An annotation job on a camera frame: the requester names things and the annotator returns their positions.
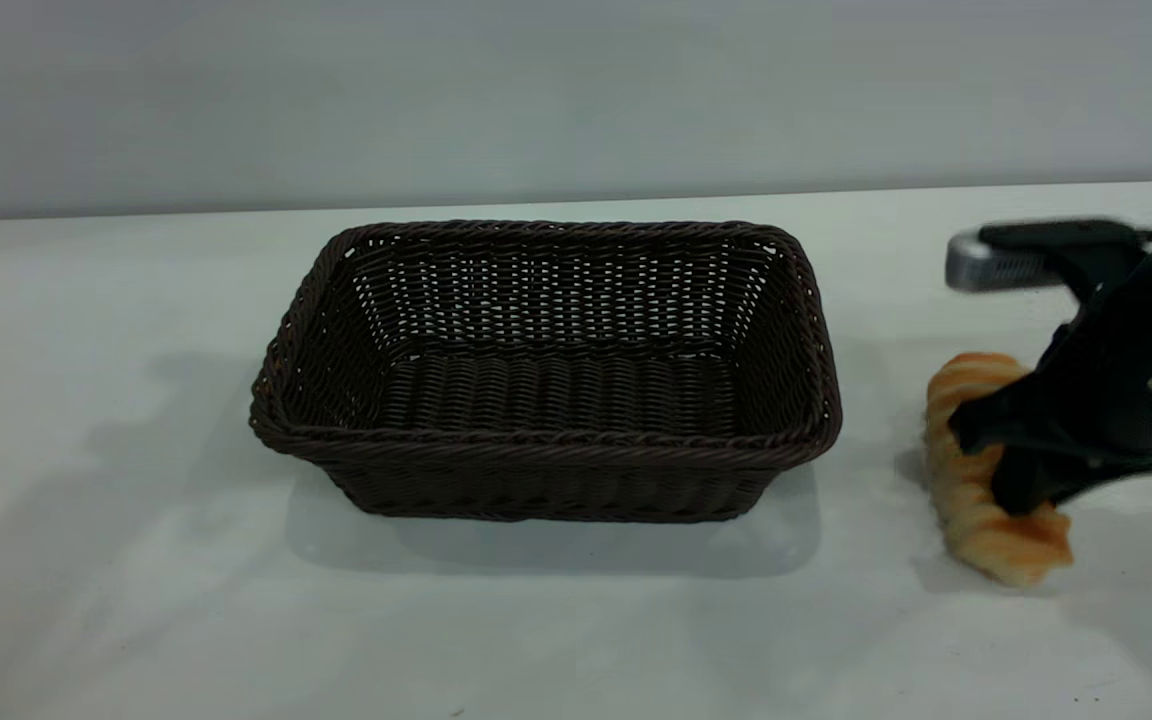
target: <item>white table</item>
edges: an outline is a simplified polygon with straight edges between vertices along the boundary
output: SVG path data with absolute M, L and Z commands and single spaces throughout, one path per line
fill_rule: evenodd
M 1152 223 L 1152 183 L 0 222 L 0 717 L 1152 719 L 1152 479 L 1073 503 L 1029 593 L 948 561 L 914 482 L 937 366 L 1073 309 L 946 290 L 946 240 L 1069 214 Z M 781 225 L 838 446 L 726 524 L 361 514 L 248 386 L 334 232 L 453 217 Z

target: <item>rectangular basket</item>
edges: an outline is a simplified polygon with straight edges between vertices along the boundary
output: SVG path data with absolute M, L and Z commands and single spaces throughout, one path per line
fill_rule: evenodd
M 349 229 L 252 393 L 266 446 L 435 518 L 733 518 L 842 420 L 812 266 L 737 222 Z

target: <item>black robotic arm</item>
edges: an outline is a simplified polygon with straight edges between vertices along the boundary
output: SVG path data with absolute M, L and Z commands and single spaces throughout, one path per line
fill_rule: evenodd
M 984 266 L 1021 268 L 993 287 L 1054 276 L 1082 302 L 1032 374 L 964 402 L 950 418 L 964 452 L 1006 446 L 992 482 L 998 505 L 1025 514 L 1152 473 L 1152 233 L 1075 220 L 996 225 L 973 240 L 984 249 L 976 264 L 952 243 L 952 286 L 991 285 Z M 986 256 L 990 263 L 980 262 Z

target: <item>white wall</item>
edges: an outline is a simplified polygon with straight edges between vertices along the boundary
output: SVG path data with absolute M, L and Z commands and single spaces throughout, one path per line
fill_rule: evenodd
M 1152 1 L 0 0 L 0 215 L 1152 179 Z

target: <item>croissant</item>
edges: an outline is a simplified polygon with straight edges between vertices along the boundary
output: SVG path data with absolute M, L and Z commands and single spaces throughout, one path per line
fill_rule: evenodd
M 1052 568 L 1073 564 L 1069 516 L 1051 503 L 1011 518 L 993 501 L 990 482 L 1001 445 L 965 455 L 948 419 L 961 402 L 986 396 L 1029 372 L 1009 355 L 963 354 L 927 386 L 929 492 L 940 515 L 950 555 L 1015 588 L 1041 583 Z

